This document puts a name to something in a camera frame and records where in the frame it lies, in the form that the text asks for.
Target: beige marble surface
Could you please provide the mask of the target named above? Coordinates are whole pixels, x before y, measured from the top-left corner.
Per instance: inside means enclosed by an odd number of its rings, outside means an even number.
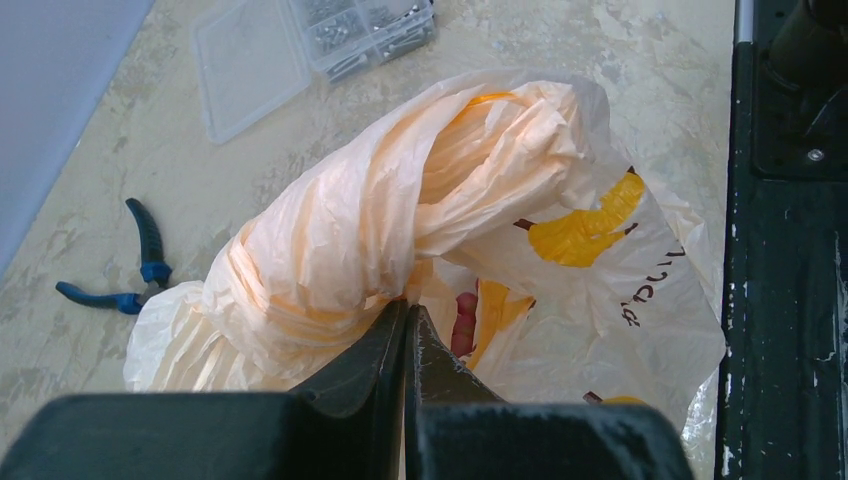
[[[437,80],[496,66],[563,68],[603,85],[637,165],[707,219],[722,258],[733,2],[453,0],[434,43],[338,88],[317,83],[231,142],[201,122],[191,22],[213,0],[158,0],[0,286],[0,451],[46,401],[123,388],[133,318],[76,306],[58,280],[141,291],[123,200],[163,232],[174,281],[302,171]]]

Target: screw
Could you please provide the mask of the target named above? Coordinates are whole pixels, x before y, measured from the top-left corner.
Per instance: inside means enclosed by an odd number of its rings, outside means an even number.
[[[361,53],[359,56],[346,58],[345,60],[337,63],[334,67],[327,71],[327,74],[331,77],[330,81],[335,81],[367,62],[368,56]]]
[[[410,34],[407,37],[401,38],[399,42],[395,43],[395,48],[397,47],[406,47],[409,45],[414,45],[416,43],[421,42],[427,36],[424,32],[424,29],[413,30],[409,32]]]
[[[820,162],[820,161],[824,160],[824,152],[822,152],[818,148],[814,148],[814,149],[810,150],[809,152],[807,152],[807,158],[810,159],[810,161],[813,161],[813,162]]]

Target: blue pliers handle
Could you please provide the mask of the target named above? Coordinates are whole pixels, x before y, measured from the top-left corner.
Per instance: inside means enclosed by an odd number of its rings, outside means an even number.
[[[135,218],[141,243],[141,277],[147,282],[147,291],[138,293],[115,293],[109,295],[91,295],[81,288],[67,282],[56,284],[56,290],[72,302],[87,307],[115,309],[128,315],[137,315],[144,302],[152,295],[168,288],[171,267],[165,263],[162,249],[162,236],[150,212],[138,200],[127,199],[127,207]]]

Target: plastic bag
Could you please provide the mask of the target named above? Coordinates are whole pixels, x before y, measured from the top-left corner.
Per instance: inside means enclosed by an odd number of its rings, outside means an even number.
[[[634,399],[682,428],[724,339],[666,220],[691,210],[661,210],[613,148],[608,110],[601,87],[564,74],[434,85],[289,185],[205,282],[150,299],[127,387],[289,389],[401,295],[447,342],[451,277],[473,272],[467,362],[489,387],[513,401]]]

